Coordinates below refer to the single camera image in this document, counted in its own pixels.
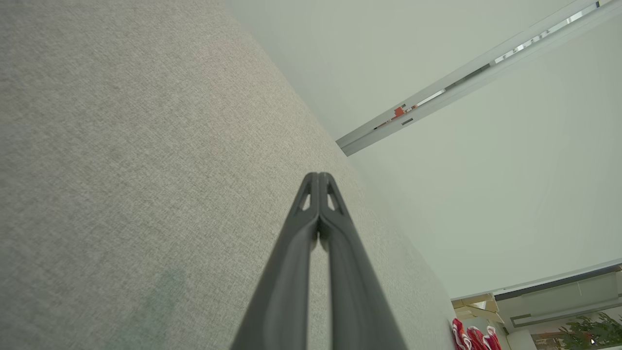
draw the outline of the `fabric texture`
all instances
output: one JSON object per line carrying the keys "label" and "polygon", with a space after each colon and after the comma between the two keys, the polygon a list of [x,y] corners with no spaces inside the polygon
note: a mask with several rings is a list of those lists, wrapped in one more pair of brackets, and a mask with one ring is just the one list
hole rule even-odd
{"label": "fabric texture", "polygon": [[465,331],[464,324],[455,318],[452,322],[452,331],[456,350],[501,350],[499,337],[492,326],[486,327],[486,335],[475,326],[470,326]]}
{"label": "fabric texture", "polygon": [[[0,348],[226,349],[303,176],[337,180],[402,333],[449,298],[212,0],[2,1]],[[312,254],[311,349],[328,348]]]}

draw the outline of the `green plant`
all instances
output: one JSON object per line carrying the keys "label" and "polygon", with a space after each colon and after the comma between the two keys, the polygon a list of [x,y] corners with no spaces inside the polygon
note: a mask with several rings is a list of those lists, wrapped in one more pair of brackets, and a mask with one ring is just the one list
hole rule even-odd
{"label": "green plant", "polygon": [[564,349],[584,350],[622,344],[622,324],[605,313],[598,313],[598,319],[593,321],[579,316],[577,322],[566,323],[570,330],[561,327],[559,339],[564,343]]}

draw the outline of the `white ceiling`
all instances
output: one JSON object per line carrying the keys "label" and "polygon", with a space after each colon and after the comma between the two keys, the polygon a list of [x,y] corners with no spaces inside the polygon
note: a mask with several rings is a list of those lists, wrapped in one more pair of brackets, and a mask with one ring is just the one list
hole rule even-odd
{"label": "white ceiling", "polygon": [[350,156],[452,298],[622,257],[622,16]]}
{"label": "white ceiling", "polygon": [[[227,2],[336,140],[571,0]],[[620,42],[618,17],[350,157],[452,298],[622,256]]]}
{"label": "white ceiling", "polygon": [[226,0],[337,140],[571,0]]}

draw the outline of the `red object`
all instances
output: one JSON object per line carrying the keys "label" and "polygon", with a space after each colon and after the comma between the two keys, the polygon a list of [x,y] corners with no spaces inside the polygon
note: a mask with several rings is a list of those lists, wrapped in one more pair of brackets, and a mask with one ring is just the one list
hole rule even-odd
{"label": "red object", "polygon": [[465,328],[459,319],[454,318],[452,323],[453,332],[453,344],[456,345],[456,350],[471,350],[471,339],[468,338],[465,333]]}
{"label": "red object", "polygon": [[477,329],[477,327],[469,327],[466,333],[471,339],[473,350],[489,350],[486,345],[484,345],[484,334]]}
{"label": "red object", "polygon": [[483,334],[477,327],[469,327],[465,332],[462,322],[454,318],[452,333],[456,350],[502,350],[494,327],[488,326],[486,334]]}
{"label": "red object", "polygon": [[484,336],[484,345],[488,345],[490,350],[501,350],[499,338],[494,327],[488,326],[488,335]]}
{"label": "red object", "polygon": [[404,115],[404,110],[402,109],[402,107],[398,107],[397,109],[395,109],[395,117],[391,118],[391,120]]}

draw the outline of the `gray fabric wall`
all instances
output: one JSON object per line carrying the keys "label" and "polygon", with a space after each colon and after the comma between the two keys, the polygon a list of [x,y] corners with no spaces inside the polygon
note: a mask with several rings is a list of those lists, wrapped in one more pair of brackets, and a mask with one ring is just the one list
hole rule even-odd
{"label": "gray fabric wall", "polygon": [[[305,173],[330,171],[407,342],[446,292],[214,1],[2,1],[0,348],[224,349]],[[328,346],[312,254],[311,348]]]}

